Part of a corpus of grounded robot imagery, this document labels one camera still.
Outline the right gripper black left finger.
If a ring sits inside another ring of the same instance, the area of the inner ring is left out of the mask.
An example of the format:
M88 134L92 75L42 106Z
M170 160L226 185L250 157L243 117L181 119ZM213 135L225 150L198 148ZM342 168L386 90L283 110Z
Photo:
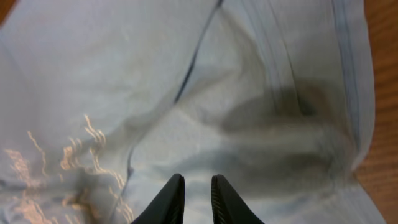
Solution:
M182 224L185 208L185 179L174 174L132 224Z

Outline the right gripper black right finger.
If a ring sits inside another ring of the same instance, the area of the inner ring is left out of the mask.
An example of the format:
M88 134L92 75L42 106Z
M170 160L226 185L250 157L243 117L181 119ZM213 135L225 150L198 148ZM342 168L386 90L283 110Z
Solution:
M264 224L223 175L211 179L211 206L214 224Z

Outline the light blue t-shirt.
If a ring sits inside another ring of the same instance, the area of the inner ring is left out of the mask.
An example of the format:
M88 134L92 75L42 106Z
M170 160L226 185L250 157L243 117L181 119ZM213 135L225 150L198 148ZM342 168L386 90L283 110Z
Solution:
M383 223L354 170L374 77L362 0L19 1L1 26L1 222L131 223L173 174L264 223Z

